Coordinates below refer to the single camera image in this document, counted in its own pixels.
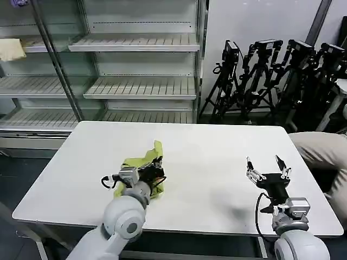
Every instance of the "white shelf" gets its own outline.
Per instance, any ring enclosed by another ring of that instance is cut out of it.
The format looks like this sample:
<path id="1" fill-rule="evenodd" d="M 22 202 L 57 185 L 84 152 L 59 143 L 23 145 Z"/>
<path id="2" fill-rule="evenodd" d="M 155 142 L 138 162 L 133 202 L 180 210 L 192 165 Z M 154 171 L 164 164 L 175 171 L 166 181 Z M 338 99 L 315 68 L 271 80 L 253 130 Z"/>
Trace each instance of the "white shelf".
<path id="1" fill-rule="evenodd" d="M 198 51 L 195 34 L 90 34 L 70 51 Z"/>
<path id="2" fill-rule="evenodd" d="M 18 109 L 0 119 L 0 130 L 72 131 L 77 124 L 71 109 Z"/>
<path id="3" fill-rule="evenodd" d="M 6 38 L 19 38 L 24 52 L 26 53 L 46 53 L 47 48 L 44 45 L 43 39 L 40 35 L 24 35 L 24 36 L 11 36 Z M 69 43 L 76 38 L 75 35 L 54 35 L 53 44 L 57 52 L 62 52 L 68 49 Z"/>
<path id="4" fill-rule="evenodd" d="M 83 95 L 86 99 L 194 100 L 193 77 L 100 77 Z"/>
<path id="5" fill-rule="evenodd" d="M 70 77 L 75 96 L 82 96 L 88 77 Z M 66 99 L 57 76 L 16 76 L 0 79 L 0 98 Z"/>
<path id="6" fill-rule="evenodd" d="M 192 124 L 192 112 L 109 110 L 101 121 Z"/>

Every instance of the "black cable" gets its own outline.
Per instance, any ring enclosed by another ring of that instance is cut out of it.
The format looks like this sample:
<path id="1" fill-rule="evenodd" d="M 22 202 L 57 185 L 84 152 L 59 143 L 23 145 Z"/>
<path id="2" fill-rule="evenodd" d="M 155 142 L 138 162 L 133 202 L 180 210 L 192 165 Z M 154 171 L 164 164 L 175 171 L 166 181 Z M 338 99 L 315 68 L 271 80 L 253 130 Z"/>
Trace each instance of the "black cable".
<path id="1" fill-rule="evenodd" d="M 103 177 L 103 178 L 101 179 L 101 184 L 103 185 L 103 187 L 105 187 L 105 188 L 107 188 L 107 189 L 110 189 L 110 188 L 111 188 L 111 186 L 108 186 L 108 185 L 105 184 L 105 182 L 106 182 L 106 181 L 109 181 L 109 180 L 110 180 L 110 179 L 109 179 L 108 176 L 105 176 L 105 177 Z"/>
<path id="2" fill-rule="evenodd" d="M 239 46 L 237 46 L 236 42 L 233 42 L 235 44 L 235 46 L 239 49 L 239 52 L 241 54 L 241 58 L 242 58 L 242 63 L 243 63 L 243 54 L 242 54 L 242 51 L 241 49 L 239 48 Z"/>
<path id="3" fill-rule="evenodd" d="M 265 193 L 261 193 L 258 197 L 258 199 L 256 200 L 256 206 L 255 206 L 255 227 L 256 227 L 256 230 L 259 234 L 259 236 L 264 239 L 266 242 L 268 243 L 272 243 L 270 240 L 268 240 L 267 238 L 264 237 L 264 235 L 261 233 L 260 231 L 260 228 L 259 228 L 259 223 L 258 223 L 258 211 L 259 211 L 259 204 L 260 204 L 260 200 L 261 200 L 261 197 L 262 196 L 265 196 L 266 198 L 270 199 L 270 197 L 268 195 L 266 195 Z"/>

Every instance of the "tripod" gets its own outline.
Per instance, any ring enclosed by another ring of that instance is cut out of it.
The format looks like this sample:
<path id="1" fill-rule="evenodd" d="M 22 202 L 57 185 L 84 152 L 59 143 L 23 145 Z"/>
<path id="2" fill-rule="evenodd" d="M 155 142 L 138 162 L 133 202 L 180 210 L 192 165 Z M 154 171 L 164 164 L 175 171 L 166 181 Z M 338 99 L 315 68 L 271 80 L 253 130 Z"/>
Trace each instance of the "tripod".
<path id="1" fill-rule="evenodd" d="M 301 102 L 303 75 L 304 72 L 312 70 L 313 62 L 311 62 L 311 60 L 315 53 L 314 47 L 302 41 L 289 40 L 285 57 L 278 72 L 278 75 L 280 75 L 281 78 L 285 76 L 287 72 L 289 72 L 289 76 L 286 80 L 283 91 L 278 95 L 279 101 L 276 105 L 275 113 L 280 112 L 283 106 L 286 105 L 289 106 L 290 110 L 294 109 L 297 104 Z M 290 63 L 286 68 L 284 68 L 290 55 L 292 56 Z M 308 63 L 311 64 L 311 66 L 304 69 Z"/>
<path id="2" fill-rule="evenodd" d="M 258 108 L 260 106 L 261 101 L 264 101 L 266 104 L 268 104 L 268 108 L 271 110 L 271 114 L 273 114 L 274 111 L 274 104 L 272 100 L 272 93 L 271 90 L 275 86 L 277 82 L 280 81 L 280 79 L 272 81 L 272 75 L 274 72 L 274 68 L 278 67 L 278 64 L 276 64 L 276 60 L 278 57 L 278 53 L 281 50 L 281 46 L 283 44 L 283 41 L 276 41 L 276 40 L 265 40 L 260 42 L 255 42 L 254 44 L 251 44 L 249 46 L 248 54 L 245 56 L 245 60 L 243 62 L 242 68 L 245 70 L 244 74 L 240 76 L 241 84 L 240 84 L 240 91 L 242 91 L 244 100 L 241 104 L 241 116 L 245 121 L 250 122 L 248 114 L 254 109 Z M 251 58 L 253 57 L 255 51 L 258 51 L 258 62 L 253 66 L 252 70 L 249 70 L 249 62 Z M 268 68 L 267 64 L 269 62 L 269 58 L 272 56 L 271 63 L 270 63 L 270 69 Z M 254 75 L 253 81 L 251 83 L 251 86 L 248 90 L 245 91 L 247 87 L 247 83 L 249 79 Z M 265 73 L 265 89 L 261 89 L 259 92 L 257 92 L 258 84 L 260 81 L 260 78 L 262 77 L 263 73 Z"/>
<path id="3" fill-rule="evenodd" d="M 301 104 L 298 106 L 294 119 L 298 121 L 298 130 L 309 131 L 312 124 L 307 123 L 312 115 L 324 113 L 330 99 L 330 94 L 335 86 L 334 73 L 344 56 L 344 49 L 323 43 L 320 51 L 314 58 L 314 70 L 308 74 L 305 81 L 305 89 Z M 323 64 L 319 66 L 319 60 L 323 58 Z"/>
<path id="4" fill-rule="evenodd" d="M 200 117 L 206 109 L 206 106 L 210 103 L 213 105 L 213 112 L 210 123 L 216 123 L 222 120 L 225 113 L 229 111 L 230 107 L 235 104 L 235 99 L 232 96 L 233 83 L 236 88 L 239 87 L 236 78 L 236 66 L 239 62 L 239 49 L 229 40 L 226 40 L 226 44 L 222 54 L 222 65 L 217 63 L 217 67 L 213 70 L 214 74 L 219 75 L 210 94 L 206 98 L 205 104 L 201 109 Z M 219 89 L 216 102 L 211 100 L 216 89 Z"/>

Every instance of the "floor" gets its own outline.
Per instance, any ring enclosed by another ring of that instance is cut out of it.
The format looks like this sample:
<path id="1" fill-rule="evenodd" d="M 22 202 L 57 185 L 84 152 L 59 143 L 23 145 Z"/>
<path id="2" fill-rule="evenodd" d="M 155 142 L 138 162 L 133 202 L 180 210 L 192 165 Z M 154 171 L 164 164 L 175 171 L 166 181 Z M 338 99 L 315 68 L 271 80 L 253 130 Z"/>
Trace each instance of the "floor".
<path id="1" fill-rule="evenodd" d="M 15 159 L 0 156 L 0 201 L 13 210 L 44 169 L 49 159 Z M 48 241 L 49 259 L 64 260 L 68 252 Z M 331 260 L 343 260 L 347 255 L 347 237 L 324 239 Z M 212 256 L 259 256 L 259 249 L 250 237 L 205 236 L 144 232 L 128 250 L 201 254 Z M 0 219 L 0 259 L 39 260 L 36 244 L 29 238 L 19 238 L 16 229 Z"/>

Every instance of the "glass display case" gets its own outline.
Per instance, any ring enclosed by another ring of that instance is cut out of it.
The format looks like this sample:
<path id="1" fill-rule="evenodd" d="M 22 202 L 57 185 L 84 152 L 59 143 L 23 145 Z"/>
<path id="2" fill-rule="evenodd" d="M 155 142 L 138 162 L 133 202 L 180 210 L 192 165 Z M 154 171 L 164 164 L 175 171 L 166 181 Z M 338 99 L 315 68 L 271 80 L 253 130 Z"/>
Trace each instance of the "glass display case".
<path id="1" fill-rule="evenodd" d="M 0 3 L 0 38 L 20 38 L 27 56 L 0 62 L 2 133 L 196 122 L 204 0 L 11 3 Z"/>

